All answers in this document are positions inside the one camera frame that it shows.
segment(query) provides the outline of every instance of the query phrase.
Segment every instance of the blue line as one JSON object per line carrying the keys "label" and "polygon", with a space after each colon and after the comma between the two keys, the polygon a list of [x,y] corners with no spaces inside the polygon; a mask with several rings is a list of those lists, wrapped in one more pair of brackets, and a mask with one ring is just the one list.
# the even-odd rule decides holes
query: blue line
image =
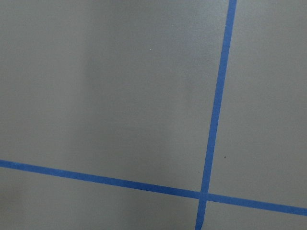
{"label": "blue line", "polygon": [[104,176],[96,176],[91,174],[79,173],[79,172],[71,172],[60,169],[52,169],[41,166],[35,166],[30,164],[17,163],[12,161],[3,161],[0,160],[0,167],[10,168],[10,169],[18,169],[27,172],[46,174],[51,176],[59,176],[65,177],[75,180],[89,181],[100,184],[108,184],[114,186],[120,186],[125,188],[133,188],[139,190],[145,190],[155,193],[163,193],[175,196],[183,196],[188,198],[199,199],[200,192],[195,192],[191,190],[179,189],[179,188],[171,188],[166,186],[154,185],[154,184],[146,184],[134,181],[127,181],[121,179],[115,179]]}
{"label": "blue line", "polygon": [[[204,166],[203,178],[202,178],[202,183],[201,183],[201,192],[205,194],[208,194],[209,192],[209,183],[210,183],[210,176],[211,176],[212,163],[213,163],[216,132],[217,132],[220,110],[221,110],[221,103],[222,103],[224,82],[225,82],[225,77],[226,77],[226,69],[227,69],[228,55],[229,55],[229,49],[230,49],[231,35],[232,35],[232,29],[233,29],[233,24],[234,24],[234,19],[235,19],[235,12],[236,12],[236,0],[230,0],[229,5],[228,5],[226,25],[225,25],[225,31],[224,31],[224,39],[223,39],[223,46],[222,46],[222,51],[221,51],[220,66],[219,66],[217,82],[216,82],[216,89],[215,89],[215,96],[214,96],[214,102],[213,102],[213,109],[212,109],[212,116],[211,116],[209,137],[208,137],[208,144],[207,144],[207,152],[206,152],[206,159],[205,159],[205,166]],[[205,211],[206,211],[206,195],[201,196],[201,197],[202,198],[199,200],[199,205],[198,205],[195,230],[201,229],[203,221],[204,221]]]}
{"label": "blue line", "polygon": [[276,211],[276,212],[284,212],[289,214],[307,216],[307,208],[302,207],[294,207],[294,206],[287,206],[287,205],[278,205],[273,203],[266,203],[260,202],[255,200],[246,200],[236,197],[229,197],[224,195],[215,195],[215,194],[208,194],[207,200],[213,202],[219,202],[224,204],[230,205],[238,205],[244,207],[253,207],[258,209],[264,209],[269,211]]}

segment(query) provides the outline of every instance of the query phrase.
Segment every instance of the gray surface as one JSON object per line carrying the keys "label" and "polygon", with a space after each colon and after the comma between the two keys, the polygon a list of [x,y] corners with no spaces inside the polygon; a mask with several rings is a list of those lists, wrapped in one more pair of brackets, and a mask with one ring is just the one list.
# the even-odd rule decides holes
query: gray surface
{"label": "gray surface", "polygon": [[307,207],[306,10],[238,1],[211,193]]}
{"label": "gray surface", "polygon": [[305,230],[307,218],[208,202],[203,230]]}
{"label": "gray surface", "polygon": [[0,168],[1,230],[193,229],[198,201]]}
{"label": "gray surface", "polygon": [[225,1],[1,1],[0,158],[199,190]]}

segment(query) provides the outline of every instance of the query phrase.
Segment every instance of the gray floor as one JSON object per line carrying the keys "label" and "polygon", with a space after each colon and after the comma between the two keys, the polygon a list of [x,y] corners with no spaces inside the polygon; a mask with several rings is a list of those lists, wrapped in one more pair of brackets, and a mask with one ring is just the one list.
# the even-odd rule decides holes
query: gray floor
{"label": "gray floor", "polygon": [[[228,1],[0,3],[0,159],[199,191]],[[307,208],[307,5],[239,0],[210,193]],[[192,230],[198,200],[0,168],[0,229]],[[209,202],[206,230],[307,218]]]}

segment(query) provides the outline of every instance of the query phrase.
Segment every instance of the blue stripe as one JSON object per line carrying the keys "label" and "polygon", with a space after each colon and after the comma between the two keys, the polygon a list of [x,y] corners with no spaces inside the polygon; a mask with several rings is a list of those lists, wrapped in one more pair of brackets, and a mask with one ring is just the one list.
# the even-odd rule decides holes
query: blue stripe
{"label": "blue stripe", "polygon": [[200,197],[200,192],[195,192],[191,190],[171,188],[171,187],[166,187],[166,186],[146,184],[146,183],[140,183],[140,182],[134,182],[134,181],[127,181],[127,180],[115,179],[115,178],[104,177],[104,176],[96,176],[96,175],[90,175],[90,174],[79,173],[79,172],[71,172],[71,171],[60,170],[60,169],[52,169],[52,168],[17,163],[17,162],[12,162],[12,161],[0,160],[0,167],[18,169],[18,170],[33,172],[33,173],[41,173],[41,174],[46,174],[46,175],[51,175],[51,176],[65,177],[65,178],[70,178],[70,179],[75,179],[75,180],[89,181],[89,182],[100,183],[100,184],[120,186],[120,187],[125,187],[125,188],[145,190],[145,191],[150,191],[150,192],[155,192],[155,193],[164,193],[164,194],[175,195],[175,196],[183,196],[183,197],[194,198],[194,199],[199,199]]}
{"label": "blue stripe", "polygon": [[[218,127],[220,110],[221,110],[221,103],[222,103],[224,82],[225,82],[225,77],[226,77],[226,69],[227,69],[228,55],[229,55],[229,49],[230,49],[231,35],[232,35],[232,29],[233,29],[233,24],[234,24],[234,19],[235,19],[235,12],[236,12],[236,0],[230,0],[229,5],[228,5],[226,25],[225,25],[225,31],[224,31],[224,39],[223,39],[223,46],[222,46],[222,51],[221,51],[220,66],[219,66],[217,82],[216,82],[215,96],[214,96],[214,102],[213,102],[213,109],[212,109],[212,116],[211,116],[209,137],[208,137],[208,144],[207,144],[207,151],[206,151],[205,166],[204,166],[203,178],[202,178],[202,183],[201,183],[201,192],[205,194],[207,194],[209,191],[209,183],[210,183],[210,176],[211,176],[212,163],[213,163],[216,133],[217,133],[217,127]],[[206,200],[205,200],[206,196],[204,195],[201,197],[203,198],[199,200],[195,230],[201,229],[202,223],[204,221],[205,211],[206,211]]]}
{"label": "blue stripe", "polygon": [[246,199],[241,199],[241,198],[229,197],[229,196],[224,196],[224,195],[214,195],[214,194],[208,194],[207,200],[213,201],[213,202],[224,203],[224,204],[230,204],[230,205],[253,207],[253,208],[264,209],[264,210],[269,210],[269,211],[284,212],[284,213],[289,213],[289,214],[307,216],[307,208],[302,208],[302,207],[278,205],[278,204],[273,204],[273,203],[266,203],[266,202],[260,202],[260,201],[255,201],[255,200],[246,200]]}

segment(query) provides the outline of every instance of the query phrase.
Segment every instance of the vertical blue line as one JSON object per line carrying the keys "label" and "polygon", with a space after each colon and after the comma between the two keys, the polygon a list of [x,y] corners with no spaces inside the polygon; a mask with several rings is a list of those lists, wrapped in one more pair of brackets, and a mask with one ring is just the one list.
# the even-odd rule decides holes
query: vertical blue line
{"label": "vertical blue line", "polygon": [[224,82],[225,82],[225,77],[226,77],[229,48],[230,48],[232,29],[233,29],[233,24],[234,24],[234,19],[235,19],[235,12],[236,12],[236,0],[230,0],[229,5],[228,5],[226,25],[225,25],[225,31],[224,31],[224,39],[223,39],[223,46],[222,46],[222,51],[221,51],[220,66],[219,66],[217,82],[216,82],[215,96],[214,96],[208,144],[207,144],[206,160],[205,160],[205,166],[204,166],[203,176],[202,176],[201,195],[200,195],[200,200],[198,204],[195,230],[201,229],[203,221],[204,221],[205,211],[206,211],[207,195],[209,192],[209,183],[210,183],[210,176],[211,176],[212,163],[213,163],[216,133],[217,133],[217,127],[219,123],[219,116],[220,116],[220,110],[221,110]]}

